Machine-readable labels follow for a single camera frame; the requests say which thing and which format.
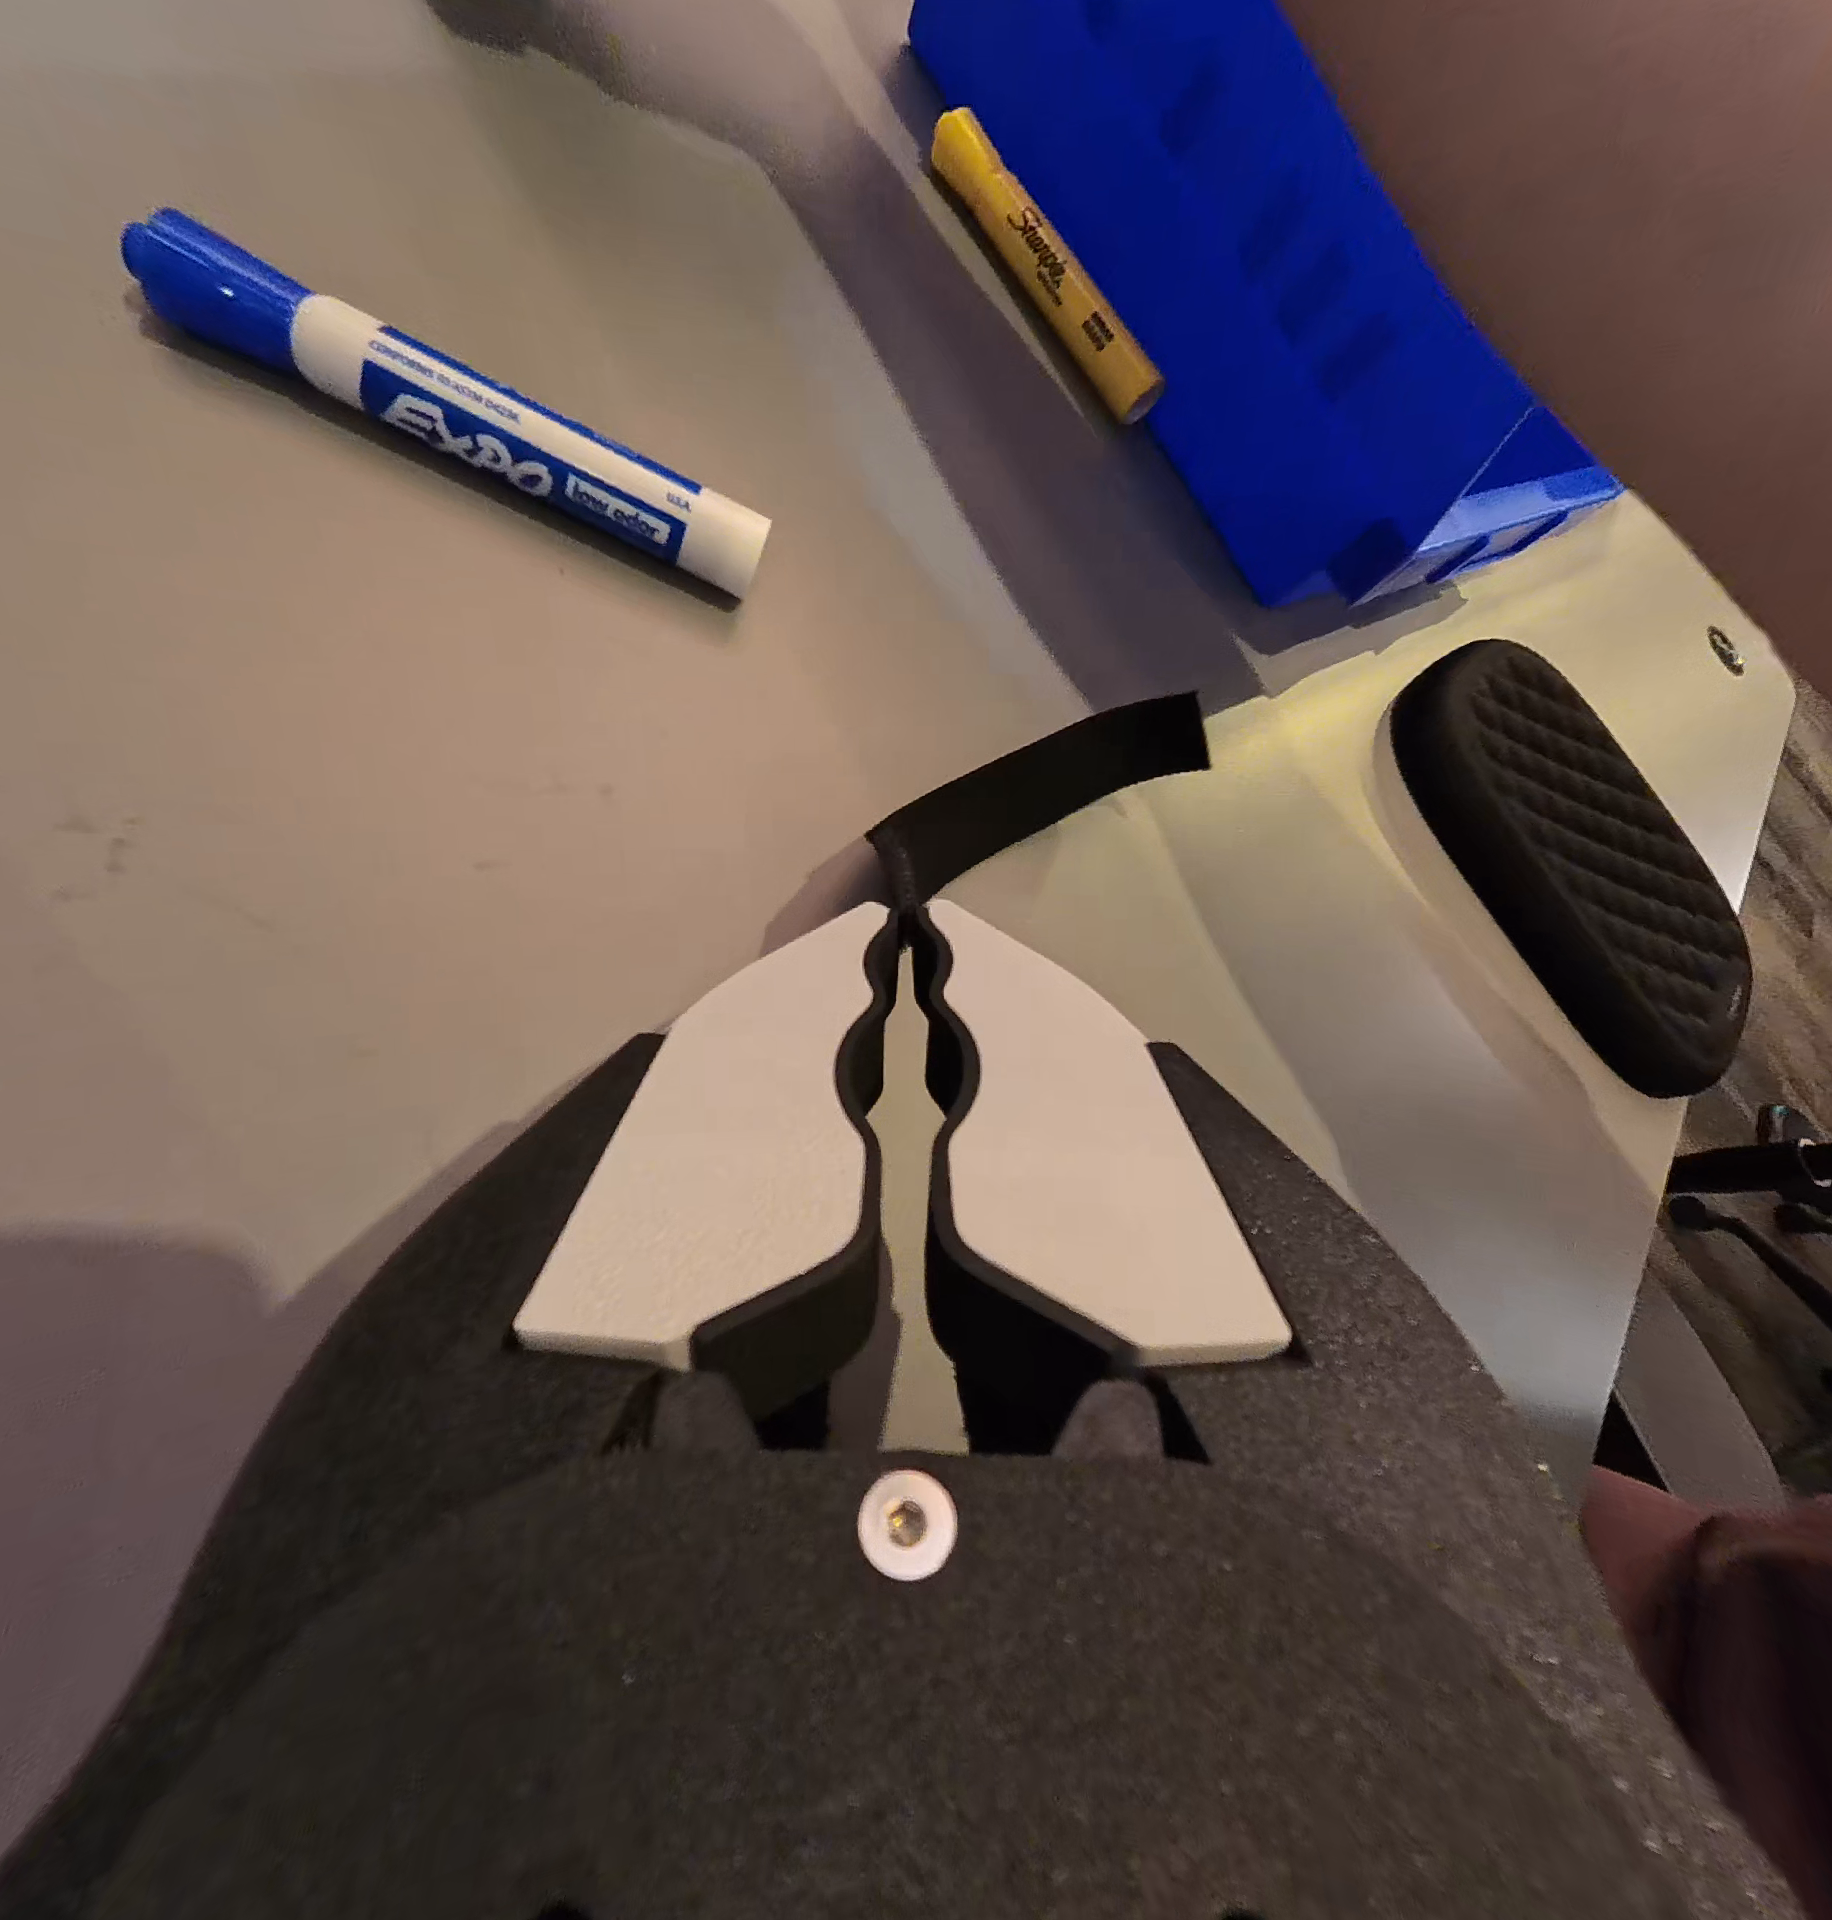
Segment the person's right forearm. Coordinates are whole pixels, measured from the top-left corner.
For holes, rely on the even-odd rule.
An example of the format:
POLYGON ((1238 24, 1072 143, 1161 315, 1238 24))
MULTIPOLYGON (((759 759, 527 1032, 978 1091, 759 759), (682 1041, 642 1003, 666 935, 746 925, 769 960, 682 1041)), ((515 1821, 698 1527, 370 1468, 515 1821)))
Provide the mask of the person's right forearm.
POLYGON ((1468 317, 1832 699, 1832 0, 1301 0, 1468 317))

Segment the black quilted elbow pad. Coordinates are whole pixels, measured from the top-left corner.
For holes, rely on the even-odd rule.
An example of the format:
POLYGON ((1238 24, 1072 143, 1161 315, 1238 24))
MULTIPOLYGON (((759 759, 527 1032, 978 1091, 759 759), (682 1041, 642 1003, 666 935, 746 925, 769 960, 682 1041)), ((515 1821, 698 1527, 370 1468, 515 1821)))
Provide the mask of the black quilted elbow pad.
POLYGON ((1636 1091, 1736 1063, 1738 909, 1596 703, 1540 653, 1475 639, 1388 710, 1408 802, 1568 1023, 1636 1091))

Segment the blue dry-erase marker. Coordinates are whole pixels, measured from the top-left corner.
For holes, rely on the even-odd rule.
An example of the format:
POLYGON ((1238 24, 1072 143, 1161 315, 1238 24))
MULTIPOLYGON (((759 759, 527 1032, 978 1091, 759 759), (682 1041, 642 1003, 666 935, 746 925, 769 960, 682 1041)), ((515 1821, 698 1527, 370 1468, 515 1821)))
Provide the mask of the blue dry-erase marker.
POLYGON ((704 587, 732 598, 755 587, 769 543, 755 509, 306 288, 180 209, 128 221, 122 259, 150 311, 189 340, 292 373, 704 587))

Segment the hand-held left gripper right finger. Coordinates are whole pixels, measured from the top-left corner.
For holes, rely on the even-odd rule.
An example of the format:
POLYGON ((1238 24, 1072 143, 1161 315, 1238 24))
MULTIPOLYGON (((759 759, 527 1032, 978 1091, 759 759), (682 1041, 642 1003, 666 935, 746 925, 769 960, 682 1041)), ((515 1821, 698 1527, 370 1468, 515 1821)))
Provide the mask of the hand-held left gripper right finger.
POLYGON ((1052 1453, 1099 1381, 1294 1348, 1161 1058, 1093 983, 953 900, 912 915, 940 1107, 925 1319, 969 1453, 1052 1453))

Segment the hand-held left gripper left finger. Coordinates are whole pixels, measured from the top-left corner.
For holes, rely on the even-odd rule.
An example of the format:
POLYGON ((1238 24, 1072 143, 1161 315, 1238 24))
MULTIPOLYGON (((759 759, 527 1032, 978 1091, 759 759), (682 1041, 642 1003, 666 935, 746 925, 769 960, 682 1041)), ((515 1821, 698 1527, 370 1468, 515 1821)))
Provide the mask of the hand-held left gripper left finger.
POLYGON ((877 1451, 898 1359, 872 1107, 904 925, 882 900, 677 1016, 625 1093, 513 1339, 726 1375, 759 1430, 877 1451))

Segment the blue plastic bin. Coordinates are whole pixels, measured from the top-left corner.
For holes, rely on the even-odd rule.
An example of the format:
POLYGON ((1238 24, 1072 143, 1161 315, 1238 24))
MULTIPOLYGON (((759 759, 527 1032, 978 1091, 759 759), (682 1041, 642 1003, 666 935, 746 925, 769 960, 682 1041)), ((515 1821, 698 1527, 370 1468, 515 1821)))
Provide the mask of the blue plastic bin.
POLYGON ((1099 278, 1266 606, 1373 605, 1624 483, 1478 335, 1266 0, 924 0, 912 48, 1099 278))

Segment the black hook-and-loop tie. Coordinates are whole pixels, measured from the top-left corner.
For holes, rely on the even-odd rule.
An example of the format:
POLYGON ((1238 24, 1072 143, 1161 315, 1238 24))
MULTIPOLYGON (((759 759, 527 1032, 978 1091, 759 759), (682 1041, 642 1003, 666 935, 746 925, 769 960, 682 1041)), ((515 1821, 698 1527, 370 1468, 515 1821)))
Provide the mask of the black hook-and-loop tie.
POLYGON ((1125 789, 1205 774, 1211 765, 1194 693, 1099 710, 1060 734, 1003 751, 882 819, 864 842, 877 852, 886 900, 912 921, 975 866, 1055 829, 1125 789))

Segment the black chair base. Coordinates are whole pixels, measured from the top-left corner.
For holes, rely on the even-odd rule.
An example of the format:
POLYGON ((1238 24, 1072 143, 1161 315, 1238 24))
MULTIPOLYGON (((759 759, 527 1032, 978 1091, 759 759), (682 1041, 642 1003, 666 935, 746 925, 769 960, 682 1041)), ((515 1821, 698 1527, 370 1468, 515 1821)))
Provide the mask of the black chair base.
POLYGON ((1769 1105, 1752 1145, 1670 1164, 1663 1225, 1729 1259, 1712 1294, 1743 1323, 1749 1375, 1801 1406, 1769 1437, 1777 1466, 1795 1485, 1832 1485, 1832 1141, 1791 1105, 1769 1105))

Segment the person's maroon clothing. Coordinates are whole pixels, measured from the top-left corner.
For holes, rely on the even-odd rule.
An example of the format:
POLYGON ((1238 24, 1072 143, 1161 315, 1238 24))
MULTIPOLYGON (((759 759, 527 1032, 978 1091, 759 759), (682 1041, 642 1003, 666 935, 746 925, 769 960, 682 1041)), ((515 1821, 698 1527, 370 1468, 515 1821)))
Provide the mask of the person's maroon clothing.
POLYGON ((1684 1743, 1832 1920, 1832 1496, 1697 1506, 1597 1466, 1579 1534, 1684 1743))

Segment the yellow marker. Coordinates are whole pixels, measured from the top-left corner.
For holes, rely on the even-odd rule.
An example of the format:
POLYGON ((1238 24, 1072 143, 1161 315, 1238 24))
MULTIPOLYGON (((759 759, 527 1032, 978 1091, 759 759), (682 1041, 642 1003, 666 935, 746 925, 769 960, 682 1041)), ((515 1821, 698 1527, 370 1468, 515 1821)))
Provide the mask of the yellow marker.
POLYGON ((1165 397, 1165 373, 1078 265, 1044 207, 1005 170, 975 108, 948 108, 929 131, 929 170, 962 203, 1003 270, 1095 388, 1104 410, 1136 426, 1165 397))

